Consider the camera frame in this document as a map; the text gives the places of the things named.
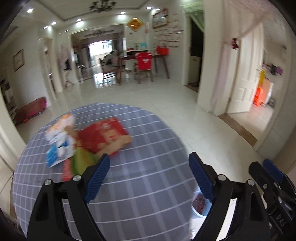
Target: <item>red shirt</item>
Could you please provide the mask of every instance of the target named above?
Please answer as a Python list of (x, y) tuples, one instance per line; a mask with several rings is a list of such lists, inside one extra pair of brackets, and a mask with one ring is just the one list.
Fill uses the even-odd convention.
[(150, 52), (141, 52), (135, 54), (136, 60), (138, 61), (139, 70), (151, 69), (151, 59), (153, 58)]

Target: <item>curtain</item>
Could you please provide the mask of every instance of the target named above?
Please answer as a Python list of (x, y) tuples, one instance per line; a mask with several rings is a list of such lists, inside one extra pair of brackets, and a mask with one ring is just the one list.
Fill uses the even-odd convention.
[(223, 8), (224, 44), (211, 99), (212, 108), (224, 92), (233, 39), (241, 40), (258, 27), (264, 18), (273, 16), (276, 11), (268, 0), (224, 0)]
[(204, 33), (205, 24), (204, 24), (204, 7), (203, 0), (196, 0), (195, 2), (181, 5), (184, 9), (184, 12), (191, 17), (195, 22), (198, 28)]

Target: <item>round table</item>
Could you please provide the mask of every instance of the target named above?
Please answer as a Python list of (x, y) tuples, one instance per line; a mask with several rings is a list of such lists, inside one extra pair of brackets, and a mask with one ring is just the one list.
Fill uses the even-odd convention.
[[(173, 130), (156, 115), (138, 107), (97, 103), (70, 111), (77, 129), (116, 117), (132, 143), (111, 158), (111, 168), (89, 204), (107, 241), (189, 240), (191, 201), (196, 181), (186, 149)], [(42, 127), (23, 151), (13, 178), (17, 217), (25, 235), (31, 211), (46, 179), (62, 181), (62, 164), (48, 168), (49, 144)], [(73, 238), (80, 239), (68, 200), (64, 209)]]

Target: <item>blue gripper pad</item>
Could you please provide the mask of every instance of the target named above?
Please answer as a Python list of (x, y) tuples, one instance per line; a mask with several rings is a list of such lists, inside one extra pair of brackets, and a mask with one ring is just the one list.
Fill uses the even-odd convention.
[(214, 201), (213, 183), (211, 182), (206, 171), (203, 169), (203, 163), (198, 155), (192, 152), (189, 155), (189, 167), (200, 187), (200, 190), (204, 197), (210, 202)]
[(110, 157), (106, 155), (86, 185), (86, 193), (84, 196), (86, 203), (96, 198), (109, 169)]
[(281, 183), (284, 180), (284, 174), (272, 163), (271, 160), (265, 159), (263, 162), (263, 168), (277, 183)]

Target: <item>ceiling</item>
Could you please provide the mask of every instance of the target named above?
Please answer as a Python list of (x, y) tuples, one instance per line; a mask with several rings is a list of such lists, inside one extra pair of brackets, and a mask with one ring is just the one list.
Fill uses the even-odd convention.
[(286, 29), (284, 17), (276, 10), (275, 14), (263, 21), (264, 37), (266, 40), (286, 46)]
[[(94, 0), (35, 0), (44, 5), (61, 20), (67, 21), (90, 15), (89, 7)], [(115, 10), (140, 10), (149, 5), (150, 0), (110, 0), (116, 2)]]
[(114, 25), (110, 27), (102, 27), (102, 28), (94, 28), (85, 31), (81, 31), (78, 33), (73, 34), (79, 40), (88, 39), (96, 36), (103, 36), (107, 34), (114, 34), (114, 33), (123, 33), (123, 24), (121, 25)]
[(0, 52), (11, 43), (18, 34), (24, 32), (33, 23), (39, 22), (44, 26), (53, 26), (55, 29), (73, 24), (78, 18), (82, 20), (110, 15), (119, 15), (121, 11), (126, 14), (148, 13), (147, 6), (157, 8), (169, 0), (111, 0), (117, 2), (114, 10), (110, 12), (91, 13), (89, 6), (94, 0), (31, 0), (18, 13), (0, 42)]

